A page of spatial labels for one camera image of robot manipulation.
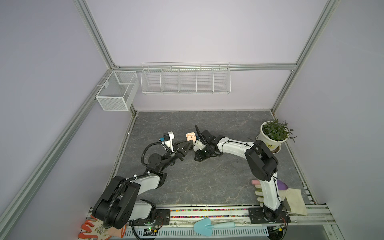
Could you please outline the pink earbud charging case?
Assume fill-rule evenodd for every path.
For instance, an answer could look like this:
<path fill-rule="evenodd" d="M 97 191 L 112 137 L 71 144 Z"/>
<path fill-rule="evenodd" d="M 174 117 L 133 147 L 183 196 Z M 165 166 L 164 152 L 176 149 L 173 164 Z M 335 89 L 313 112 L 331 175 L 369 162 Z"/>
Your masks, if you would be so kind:
<path fill-rule="evenodd" d="M 187 133 L 186 134 L 187 141 L 193 141 L 195 142 L 197 140 L 197 136 L 194 132 Z"/>

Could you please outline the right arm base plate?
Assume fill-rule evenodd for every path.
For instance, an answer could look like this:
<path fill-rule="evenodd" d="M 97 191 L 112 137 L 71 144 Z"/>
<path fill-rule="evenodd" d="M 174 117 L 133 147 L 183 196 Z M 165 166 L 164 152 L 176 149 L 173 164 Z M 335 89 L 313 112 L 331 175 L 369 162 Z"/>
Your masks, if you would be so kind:
<path fill-rule="evenodd" d="M 282 210 L 265 210 L 261 207 L 249 208 L 249 218 L 252 224 L 289 224 L 291 218 L 287 212 Z"/>

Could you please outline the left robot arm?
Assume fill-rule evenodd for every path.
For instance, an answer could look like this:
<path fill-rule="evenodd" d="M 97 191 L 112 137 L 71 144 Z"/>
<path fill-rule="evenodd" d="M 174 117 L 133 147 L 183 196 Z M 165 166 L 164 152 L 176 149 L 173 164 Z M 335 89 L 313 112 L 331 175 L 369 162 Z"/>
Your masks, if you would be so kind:
<path fill-rule="evenodd" d="M 167 178 L 164 169 L 173 166 L 178 159 L 183 161 L 193 143 L 192 140 L 176 142 L 172 148 L 165 142 L 149 144 L 141 156 L 145 172 L 131 178 L 113 177 L 93 207 L 92 216 L 102 221 L 106 229 L 121 229 L 129 221 L 137 219 L 153 222 L 156 204 L 138 197 L 160 188 Z"/>

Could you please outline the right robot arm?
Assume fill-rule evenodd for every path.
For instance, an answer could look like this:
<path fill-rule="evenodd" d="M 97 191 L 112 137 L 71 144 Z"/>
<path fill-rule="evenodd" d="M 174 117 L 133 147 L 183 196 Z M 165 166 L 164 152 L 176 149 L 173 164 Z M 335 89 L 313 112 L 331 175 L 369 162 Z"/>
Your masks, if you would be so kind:
<path fill-rule="evenodd" d="M 260 181 L 265 219 L 268 222 L 279 220 L 284 208 L 277 183 L 279 161 L 267 145 L 260 140 L 251 143 L 235 141 L 224 136 L 215 137 L 207 130 L 201 132 L 198 126 L 195 128 L 198 136 L 195 161 L 202 162 L 223 154 L 245 159 L 254 177 Z"/>

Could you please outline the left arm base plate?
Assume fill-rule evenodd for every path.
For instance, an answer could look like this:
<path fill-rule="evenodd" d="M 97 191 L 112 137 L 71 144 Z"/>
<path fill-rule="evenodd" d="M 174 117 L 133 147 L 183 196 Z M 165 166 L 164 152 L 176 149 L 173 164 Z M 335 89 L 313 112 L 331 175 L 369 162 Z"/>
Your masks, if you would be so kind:
<path fill-rule="evenodd" d="M 168 226 L 171 220 L 170 209 L 156 209 L 146 219 L 133 220 L 134 226 Z"/>

